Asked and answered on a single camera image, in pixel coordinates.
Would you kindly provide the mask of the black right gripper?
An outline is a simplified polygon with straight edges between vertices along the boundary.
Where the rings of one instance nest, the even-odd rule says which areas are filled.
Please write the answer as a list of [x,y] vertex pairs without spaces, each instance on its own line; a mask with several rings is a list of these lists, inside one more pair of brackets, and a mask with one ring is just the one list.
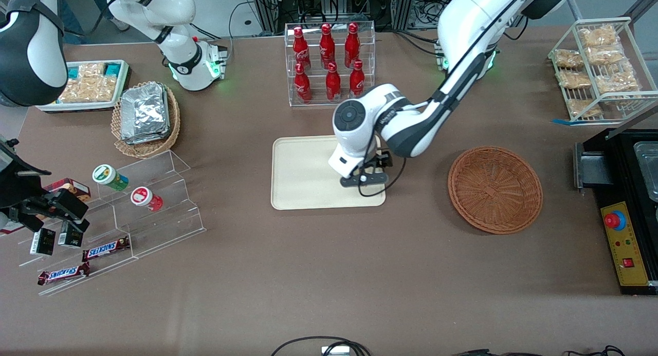
[[[52,213],[66,217],[62,222],[63,233],[84,234],[90,222],[84,218],[88,206],[67,189],[58,189],[48,193],[48,205]],[[46,206],[42,204],[21,204],[20,223],[32,232],[39,232],[43,227],[43,220],[38,215],[45,215]]]

